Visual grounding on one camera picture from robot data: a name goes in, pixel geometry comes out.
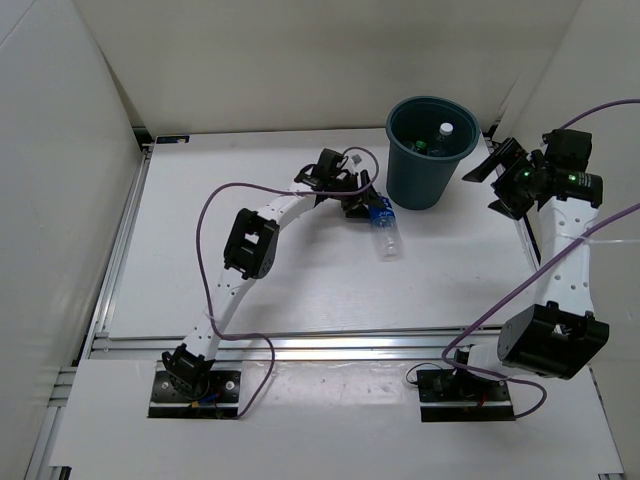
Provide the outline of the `blue label water bottle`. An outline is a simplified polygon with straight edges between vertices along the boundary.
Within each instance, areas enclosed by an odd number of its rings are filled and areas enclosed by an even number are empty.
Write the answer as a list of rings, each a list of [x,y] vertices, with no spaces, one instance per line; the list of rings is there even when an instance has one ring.
[[[391,202],[385,196],[380,196],[380,201],[382,207],[369,207],[374,247],[380,260],[393,261],[401,255],[401,237]]]

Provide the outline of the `clear unlabelled plastic bottle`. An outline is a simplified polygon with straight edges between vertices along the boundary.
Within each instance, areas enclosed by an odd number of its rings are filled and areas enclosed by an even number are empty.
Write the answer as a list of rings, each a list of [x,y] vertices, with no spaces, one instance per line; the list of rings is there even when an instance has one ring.
[[[454,133],[454,126],[449,122],[441,123],[438,132],[427,144],[427,155],[430,157],[448,157],[451,155],[450,141]]]

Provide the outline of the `green plastic soda bottle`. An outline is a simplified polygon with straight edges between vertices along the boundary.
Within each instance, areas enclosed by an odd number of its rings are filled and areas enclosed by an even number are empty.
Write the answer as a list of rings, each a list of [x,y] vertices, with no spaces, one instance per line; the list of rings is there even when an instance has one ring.
[[[408,149],[409,151],[417,152],[417,153],[423,154],[423,155],[425,155],[427,153],[427,151],[428,151],[426,143],[423,142],[423,141],[420,141],[420,140],[415,141],[415,142],[413,142],[413,141],[404,141],[402,143],[402,145],[406,149]]]

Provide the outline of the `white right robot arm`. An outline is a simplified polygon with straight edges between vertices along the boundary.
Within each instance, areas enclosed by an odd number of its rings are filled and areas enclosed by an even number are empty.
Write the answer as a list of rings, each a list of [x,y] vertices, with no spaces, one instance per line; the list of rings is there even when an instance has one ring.
[[[609,326],[596,319],[590,294],[590,247],[603,201],[603,180],[587,171],[589,133],[556,129],[544,150],[526,152],[513,138],[464,175],[483,182],[496,168],[490,209],[513,220],[538,213],[540,267],[531,306],[509,319],[493,344],[457,351],[449,387],[460,399],[480,393],[486,379],[538,375],[569,380],[607,343]]]

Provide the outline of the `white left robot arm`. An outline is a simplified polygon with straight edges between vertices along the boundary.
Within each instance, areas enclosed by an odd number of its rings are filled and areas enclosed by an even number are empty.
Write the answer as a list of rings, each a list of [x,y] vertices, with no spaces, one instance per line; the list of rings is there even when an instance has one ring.
[[[349,159],[340,158],[334,167],[303,167],[287,190],[230,182],[209,195],[199,213],[195,231],[196,259],[206,300],[205,318],[194,325],[174,351],[161,355],[169,382],[178,394],[191,402],[200,402],[215,394],[210,371],[223,340],[264,341],[270,352],[267,372],[273,371],[276,352],[267,335],[227,332],[240,302],[254,284],[271,271],[279,235],[294,220],[325,200],[339,201],[346,214],[366,210],[370,205],[380,206],[382,201],[373,186],[378,173],[378,170],[373,175],[367,170],[358,172]],[[230,188],[263,191],[275,198],[257,210],[242,208],[238,211],[223,249],[220,277],[211,286],[203,258],[202,229],[215,197]]]

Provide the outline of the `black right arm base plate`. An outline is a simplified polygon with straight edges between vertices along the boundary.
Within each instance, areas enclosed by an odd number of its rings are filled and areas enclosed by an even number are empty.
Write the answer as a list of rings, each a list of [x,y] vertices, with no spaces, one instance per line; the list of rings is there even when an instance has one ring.
[[[410,368],[405,381],[418,390],[423,423],[514,421],[506,383],[478,378],[432,362]]]

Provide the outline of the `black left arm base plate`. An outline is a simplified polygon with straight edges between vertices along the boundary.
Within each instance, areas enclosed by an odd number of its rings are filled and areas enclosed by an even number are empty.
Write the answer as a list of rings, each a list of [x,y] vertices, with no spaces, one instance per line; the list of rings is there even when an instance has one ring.
[[[176,389],[170,375],[157,369],[147,409],[151,419],[227,420],[238,414],[241,371],[210,370],[195,393]]]

